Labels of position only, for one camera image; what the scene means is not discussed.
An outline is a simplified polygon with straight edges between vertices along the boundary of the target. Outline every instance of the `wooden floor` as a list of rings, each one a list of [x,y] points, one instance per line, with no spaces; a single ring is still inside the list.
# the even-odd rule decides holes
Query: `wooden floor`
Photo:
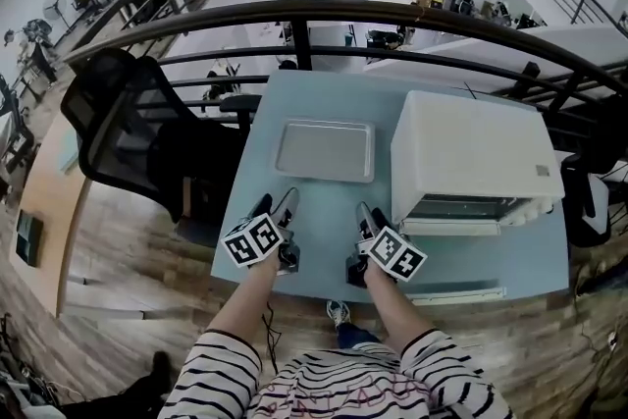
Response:
[[[37,137],[45,134],[70,78],[67,72],[32,112]],[[67,315],[54,320],[8,262],[16,206],[0,211],[0,308],[12,314],[25,359],[49,380],[87,398],[118,393],[130,385],[148,370],[155,350],[168,351],[180,366],[232,291],[232,286],[210,278],[213,250],[174,236],[165,210],[143,197],[95,183],[71,263],[71,273],[89,278],[90,284],[69,284],[68,300],[141,309],[147,311],[148,320],[94,321]],[[627,249],[627,239],[615,238],[578,257],[582,263],[602,259],[609,263]],[[333,326],[322,301],[276,296],[272,305],[274,327],[283,333],[277,348],[280,362],[308,348],[334,346]],[[568,292],[421,311],[476,358],[519,417],[550,418],[573,416],[596,380],[592,369],[608,358],[606,338],[613,330],[620,332],[620,343],[603,375],[602,393],[612,395],[626,385],[627,308],[628,295],[619,290],[580,299],[579,317]],[[353,306],[352,312],[357,324],[382,335],[371,306]],[[261,330],[258,336],[257,349],[265,356]],[[268,359],[265,363],[269,379],[272,368]],[[80,397],[64,393],[63,399]]]

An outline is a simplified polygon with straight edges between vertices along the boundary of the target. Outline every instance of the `white toaster oven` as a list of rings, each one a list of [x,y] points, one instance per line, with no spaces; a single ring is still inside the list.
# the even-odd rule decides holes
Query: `white toaster oven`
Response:
[[[486,97],[408,93],[391,162],[392,221],[411,236],[498,235],[564,196],[542,116]]]

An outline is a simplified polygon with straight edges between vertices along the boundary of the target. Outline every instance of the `metal tray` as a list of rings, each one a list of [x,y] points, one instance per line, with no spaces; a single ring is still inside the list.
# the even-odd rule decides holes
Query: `metal tray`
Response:
[[[288,177],[370,183],[374,159],[373,125],[288,119],[275,169]]]

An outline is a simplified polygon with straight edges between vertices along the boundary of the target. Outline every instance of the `oven door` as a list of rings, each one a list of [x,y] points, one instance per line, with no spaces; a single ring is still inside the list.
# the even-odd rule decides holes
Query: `oven door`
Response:
[[[496,236],[499,221],[531,199],[425,194],[401,223],[410,236]]]

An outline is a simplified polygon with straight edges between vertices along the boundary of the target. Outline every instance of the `hand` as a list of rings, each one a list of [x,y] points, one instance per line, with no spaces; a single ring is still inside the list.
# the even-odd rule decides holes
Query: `hand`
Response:
[[[273,274],[277,274],[279,272],[279,268],[281,263],[279,261],[279,248],[277,248],[273,253],[271,253],[264,260],[257,262],[251,266],[251,271],[253,270],[264,270],[272,272]]]
[[[368,265],[366,271],[364,272],[364,282],[368,284],[373,280],[378,280],[381,278],[390,279],[391,277],[386,273],[386,271],[384,271],[384,269],[379,266],[377,262],[375,262],[375,260],[369,257]]]

